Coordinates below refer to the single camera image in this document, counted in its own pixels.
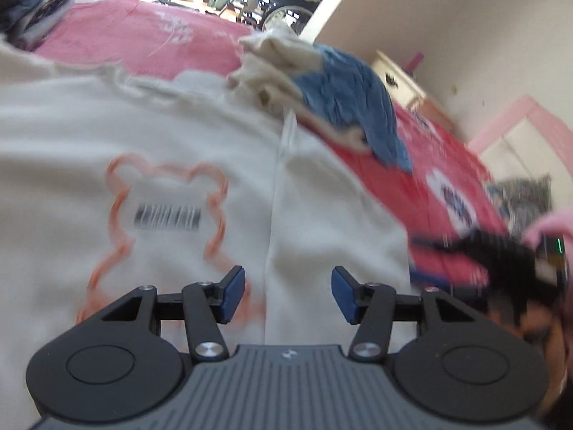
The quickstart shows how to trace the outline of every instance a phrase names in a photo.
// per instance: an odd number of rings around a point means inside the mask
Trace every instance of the pillow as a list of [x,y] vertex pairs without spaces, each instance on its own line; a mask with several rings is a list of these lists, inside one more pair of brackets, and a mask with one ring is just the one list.
[[508,225],[510,235],[520,238],[523,231],[551,210],[551,176],[540,179],[508,179],[488,183],[485,189],[492,204]]

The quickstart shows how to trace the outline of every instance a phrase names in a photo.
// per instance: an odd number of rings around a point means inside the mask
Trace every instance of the blue gripper pad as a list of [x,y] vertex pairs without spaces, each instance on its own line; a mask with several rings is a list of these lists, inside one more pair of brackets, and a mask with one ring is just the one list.
[[350,282],[340,272],[342,267],[336,267],[332,271],[331,289],[332,295],[338,304],[338,308],[345,316],[350,325],[359,323],[359,307],[354,297],[354,289]]
[[223,302],[221,303],[221,323],[229,323],[239,306],[239,302],[245,292],[245,270],[243,267],[235,267],[236,271],[233,279],[227,284],[223,293]]

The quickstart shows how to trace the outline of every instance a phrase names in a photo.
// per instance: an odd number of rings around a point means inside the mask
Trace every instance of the bed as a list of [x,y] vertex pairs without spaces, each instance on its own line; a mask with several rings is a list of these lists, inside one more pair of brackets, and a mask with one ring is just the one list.
[[[121,62],[133,74],[172,80],[183,70],[222,76],[240,67],[237,40],[251,30],[219,18],[136,0],[76,0],[37,54],[67,63]],[[413,175],[374,157],[331,144],[366,188],[410,235],[463,233],[472,226],[505,231],[482,183],[488,170],[440,126],[395,106]],[[481,284],[486,273],[470,261],[410,248],[411,263],[455,284]]]

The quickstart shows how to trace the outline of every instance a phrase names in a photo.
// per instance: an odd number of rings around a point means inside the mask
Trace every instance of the pink door frame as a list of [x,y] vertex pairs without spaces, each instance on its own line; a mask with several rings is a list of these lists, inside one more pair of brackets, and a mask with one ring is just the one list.
[[573,131],[561,119],[549,113],[528,95],[517,99],[502,115],[483,128],[469,142],[468,148],[479,155],[525,117],[573,174]]

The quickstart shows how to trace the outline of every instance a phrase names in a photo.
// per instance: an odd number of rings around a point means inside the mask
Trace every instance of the purple object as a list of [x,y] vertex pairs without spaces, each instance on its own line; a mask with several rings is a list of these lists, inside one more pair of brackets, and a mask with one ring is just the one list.
[[421,51],[416,51],[414,55],[408,60],[408,62],[402,67],[403,70],[406,71],[410,76],[414,72],[414,70],[419,66],[419,64],[423,61],[424,54]]

